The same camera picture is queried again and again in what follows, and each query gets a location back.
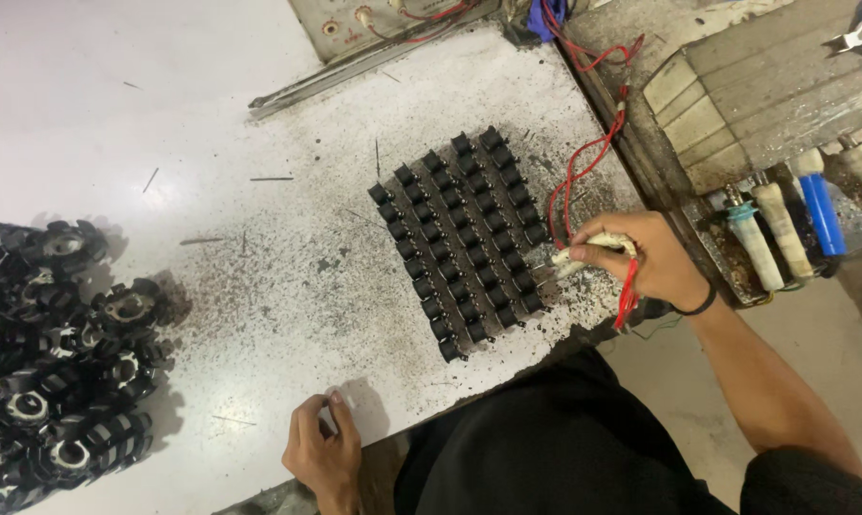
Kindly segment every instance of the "left hand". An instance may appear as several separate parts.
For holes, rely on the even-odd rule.
[[[338,434],[319,417],[326,404]],[[329,397],[314,395],[291,413],[282,464],[313,490],[323,515],[358,512],[361,437],[340,392],[334,391]]]

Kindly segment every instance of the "cable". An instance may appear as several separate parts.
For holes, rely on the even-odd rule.
[[[470,10],[471,10],[473,7],[477,6],[478,4],[479,4],[479,1],[478,1],[478,0],[474,0],[474,1],[472,1],[470,4],[462,4],[462,3],[460,3],[460,5],[459,5],[459,7],[460,7],[460,11],[459,11],[459,12],[460,12],[460,14],[459,14],[459,15],[457,15],[456,17],[454,17],[454,18],[450,19],[450,21],[448,21],[447,25],[445,25],[443,29],[440,29],[440,30],[438,30],[437,32],[434,32],[434,33],[432,33],[432,34],[428,34],[427,36],[423,36],[423,37],[421,37],[421,38],[415,38],[415,39],[413,39],[413,40],[401,40],[401,39],[399,39],[399,38],[390,38],[390,37],[387,37],[387,36],[383,36],[380,32],[377,32],[377,29],[375,29],[375,28],[374,28],[374,26],[373,26],[373,22],[372,22],[372,21],[368,21],[368,22],[364,22],[364,21],[362,21],[361,23],[362,23],[362,25],[364,25],[364,27],[366,27],[366,28],[371,32],[371,34],[373,34],[374,36],[376,36],[376,37],[380,38],[381,40],[384,40],[384,41],[390,41],[391,43],[421,43],[421,42],[423,42],[423,41],[432,40],[432,39],[436,38],[437,36],[440,36],[440,35],[441,35],[441,34],[443,34],[444,32],[447,32],[447,31],[448,31],[448,29],[450,29],[451,27],[453,27],[454,25],[456,25],[457,23],[459,23],[459,22],[460,22],[460,20],[461,20],[463,17],[465,17],[465,16],[466,16],[466,13],[470,12]]]
[[[679,318],[677,318],[676,320],[670,320],[668,322],[663,322],[660,325],[657,325],[656,327],[654,327],[654,331],[651,331],[650,334],[647,334],[646,336],[644,336],[641,333],[638,333],[637,331],[635,331],[633,329],[631,330],[631,333],[637,335],[642,340],[647,341],[647,340],[650,340],[651,337],[657,333],[657,331],[661,331],[663,329],[672,329],[672,328],[676,327],[679,324],[679,322],[682,322],[683,318],[684,317],[682,317],[680,315]]]
[[[556,38],[570,51],[568,55],[571,57],[571,61],[574,63],[574,67],[578,72],[585,73],[593,70],[596,65],[604,62],[609,54],[614,52],[621,52],[624,59],[621,61],[605,61],[607,64],[614,65],[624,65],[626,67],[631,67],[631,59],[634,58],[641,50],[644,42],[644,35],[639,36],[635,41],[631,44],[631,48],[628,49],[623,45],[615,45],[614,47],[609,48],[607,51],[603,53],[598,53],[589,49],[585,49],[583,47],[578,46],[573,41],[569,40],[561,30],[561,26],[558,24],[558,20],[555,18],[554,12],[552,11],[552,7],[548,5],[546,0],[539,0],[540,5],[543,11],[543,23],[546,27],[548,27],[549,31],[554,34]],[[577,58],[577,52],[581,52],[588,56],[594,57],[595,59],[589,65],[583,66],[580,64],[580,61]],[[557,234],[554,229],[554,220],[552,217],[552,212],[554,210],[554,200],[558,196],[558,193],[564,189],[564,211],[562,216],[564,217],[564,230],[567,234],[568,238],[571,238],[571,235],[574,233],[571,231],[571,221],[570,216],[568,215],[570,200],[571,200],[571,184],[589,173],[590,170],[593,170],[596,167],[597,163],[606,155],[609,145],[612,143],[612,138],[615,134],[618,134],[621,130],[621,127],[625,124],[625,100],[628,98],[628,82],[626,82],[619,88],[619,103],[617,106],[617,112],[615,114],[615,119],[612,121],[612,125],[609,127],[608,133],[603,135],[600,138],[597,138],[593,141],[590,141],[580,148],[578,148],[574,154],[571,156],[570,161],[567,163],[567,178],[564,182],[559,184],[554,191],[552,191],[552,195],[549,197],[548,202],[548,228],[554,238],[555,246],[561,250],[564,249],[564,244],[558,239]],[[587,148],[597,145],[598,143],[602,143],[602,147],[599,149],[599,153],[597,157],[590,161],[590,164],[582,170],[580,173],[574,174],[574,162],[577,159],[577,156],[580,155],[581,152],[586,150]],[[616,317],[615,323],[612,326],[616,331],[621,331],[621,329],[625,326],[626,320],[628,320],[628,316],[638,305],[639,295],[637,291],[635,291],[633,283],[634,276],[638,272],[638,258],[631,257],[628,266],[628,276],[625,279],[624,284],[622,285],[621,294],[619,296],[619,314]]]
[[[419,16],[415,16],[415,15],[413,15],[412,13],[410,13],[410,12],[408,11],[408,9],[406,9],[406,8],[403,6],[401,9],[399,9],[399,14],[400,14],[400,15],[402,15],[402,16],[404,16],[404,17],[406,17],[406,18],[412,18],[412,19],[417,19],[417,20],[421,20],[421,21],[429,21],[429,20],[436,20],[436,19],[440,19],[440,18],[445,18],[445,17],[447,17],[448,15],[452,15],[453,13],[455,13],[455,12],[459,11],[460,9],[462,9],[463,7],[466,7],[466,6],[468,6],[468,5],[466,4],[466,2],[462,2],[462,1],[461,1],[461,2],[460,2],[459,4],[457,4],[456,6],[452,6],[452,7],[450,7],[449,9],[447,9],[446,11],[439,12],[439,13],[437,13],[437,15],[431,15],[431,16],[429,16],[429,17],[419,17]]]

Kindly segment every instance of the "floor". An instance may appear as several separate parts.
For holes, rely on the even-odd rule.
[[[742,315],[825,399],[862,458],[862,317],[842,281],[818,279]],[[644,322],[638,327],[641,336],[620,336],[598,349],[621,384],[663,423],[695,476],[708,482],[711,493],[739,509],[743,474],[754,454],[688,323],[668,327],[676,320],[676,315],[667,315]],[[661,325],[666,328],[652,334]],[[392,513],[391,484],[404,452],[401,436],[365,448],[362,512]],[[315,506],[303,490],[293,484],[277,486],[220,515],[311,515]],[[289,491],[293,495],[286,497]]]

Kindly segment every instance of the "pliers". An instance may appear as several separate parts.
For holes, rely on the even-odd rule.
[[[857,12],[854,15],[854,21],[851,24],[851,27],[853,28],[853,31],[848,34],[837,36],[826,42],[826,45],[835,50],[832,57],[852,49],[860,49],[862,51],[862,40],[860,39],[860,32],[862,32],[862,1],[857,6]]]

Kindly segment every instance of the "right hand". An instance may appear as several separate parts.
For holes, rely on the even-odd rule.
[[[585,222],[571,239],[571,259],[605,268],[625,280],[630,258],[606,247],[586,245],[599,233],[628,235],[641,255],[634,289],[647,297],[663,299],[683,311],[697,310],[708,298],[710,285],[666,219],[655,211],[614,213],[597,216]]]

